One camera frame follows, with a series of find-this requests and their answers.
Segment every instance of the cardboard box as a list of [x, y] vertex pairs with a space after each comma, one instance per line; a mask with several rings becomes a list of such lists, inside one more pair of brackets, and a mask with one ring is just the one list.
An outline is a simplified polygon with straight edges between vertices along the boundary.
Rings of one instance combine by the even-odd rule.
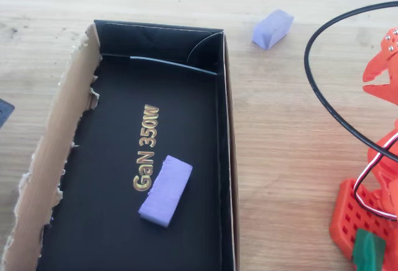
[[[238, 270], [234, 149], [222, 30], [95, 21], [21, 180], [5, 270]], [[163, 228], [138, 209], [167, 155], [193, 170]]]

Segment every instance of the torn cardboard edge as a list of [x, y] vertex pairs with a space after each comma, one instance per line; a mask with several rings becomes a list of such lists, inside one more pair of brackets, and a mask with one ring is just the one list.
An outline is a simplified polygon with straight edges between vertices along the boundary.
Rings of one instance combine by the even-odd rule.
[[57, 187], [78, 121], [85, 110], [95, 108], [98, 103], [98, 94], [90, 88], [101, 60], [97, 38], [92, 24], [73, 51], [67, 72], [62, 75], [44, 136], [32, 156], [29, 172], [22, 176], [19, 184], [20, 196], [14, 209], [16, 221], [4, 247], [3, 271], [33, 270], [37, 264], [42, 228], [48, 223], [53, 206], [62, 197]]

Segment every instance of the purple foam block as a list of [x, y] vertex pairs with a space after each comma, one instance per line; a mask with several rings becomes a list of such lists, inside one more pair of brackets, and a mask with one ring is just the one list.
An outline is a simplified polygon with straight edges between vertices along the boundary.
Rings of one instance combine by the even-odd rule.
[[154, 186], [138, 211], [141, 218], [168, 227], [191, 171], [191, 165], [167, 156]]
[[276, 42], [286, 36], [294, 17], [282, 10], [276, 10], [260, 21], [254, 28], [253, 42], [269, 50]]

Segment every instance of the green object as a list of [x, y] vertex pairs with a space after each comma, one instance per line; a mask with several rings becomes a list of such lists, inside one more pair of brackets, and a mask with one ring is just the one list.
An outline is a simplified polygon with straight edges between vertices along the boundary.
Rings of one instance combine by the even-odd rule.
[[381, 271], [386, 242], [379, 236], [358, 229], [353, 250], [356, 271]]

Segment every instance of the gold lettering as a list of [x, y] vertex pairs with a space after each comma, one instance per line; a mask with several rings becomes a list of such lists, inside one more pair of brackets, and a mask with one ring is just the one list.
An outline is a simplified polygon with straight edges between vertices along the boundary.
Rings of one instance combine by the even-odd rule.
[[150, 176], [147, 176], [147, 175], [141, 176], [142, 184], [138, 184], [138, 181], [139, 181], [139, 176], [135, 176], [132, 181], [133, 187], [138, 191], [146, 191], [149, 189], [150, 185], [152, 184], [152, 180], [150, 179]]
[[152, 133], [151, 137], [155, 137], [156, 136], [156, 129], [147, 129], [147, 128], [141, 128], [141, 136], [149, 136], [149, 134]]
[[143, 120], [142, 126], [145, 128], [155, 128], [157, 126], [157, 121], [153, 119], [146, 119]]
[[153, 148], [156, 144], [156, 139], [154, 139], [153, 137], [141, 137], [139, 140], [139, 145], [149, 145], [150, 147]]
[[155, 152], [138, 151], [138, 155], [143, 155], [142, 157], [139, 157], [137, 159], [138, 164], [153, 164], [154, 163], [154, 161], [152, 159], [148, 160], [148, 158], [155, 155]]
[[159, 108], [156, 108], [155, 106], [150, 106], [145, 104], [145, 109], [144, 109], [144, 118], [145, 119], [157, 119], [159, 116], [157, 112], [159, 111]]
[[152, 172], [154, 171], [154, 166], [151, 164], [142, 164], [138, 168], [139, 174], [140, 175], [152, 175]]

